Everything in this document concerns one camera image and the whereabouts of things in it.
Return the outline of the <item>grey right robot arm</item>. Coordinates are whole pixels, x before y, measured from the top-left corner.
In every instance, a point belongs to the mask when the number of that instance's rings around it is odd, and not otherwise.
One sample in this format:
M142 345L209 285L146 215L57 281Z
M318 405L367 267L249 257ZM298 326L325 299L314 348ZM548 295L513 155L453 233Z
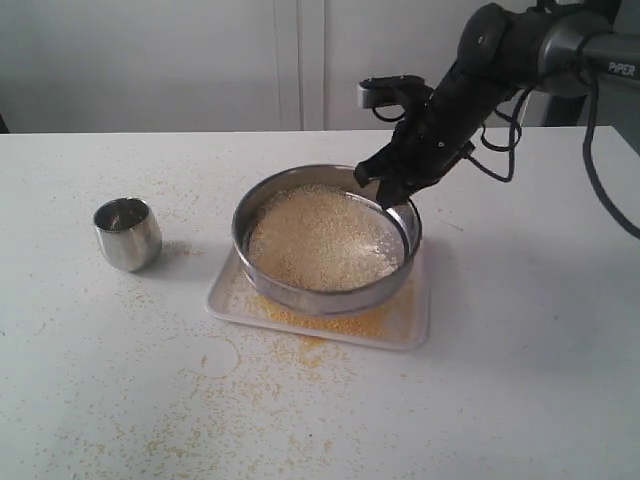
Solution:
M471 137L503 102L530 89L573 98L590 78L639 81L639 38L576 7L531 7L514 13L496 3L467 22L457 58L431 88L416 75L369 77L358 104L372 111L400 106L390 142L354 172L362 187L378 184L384 208L438 183L473 149Z

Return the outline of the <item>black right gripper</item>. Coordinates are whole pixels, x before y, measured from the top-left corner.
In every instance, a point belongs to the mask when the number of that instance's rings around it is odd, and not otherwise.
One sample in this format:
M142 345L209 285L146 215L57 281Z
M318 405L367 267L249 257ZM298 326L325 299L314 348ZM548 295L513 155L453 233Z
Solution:
M515 87L491 76L468 73L453 65L429 91L413 87L402 96L406 116L383 147L353 172L360 187L378 181L376 203L389 209L406 203L441 180L460 150Z

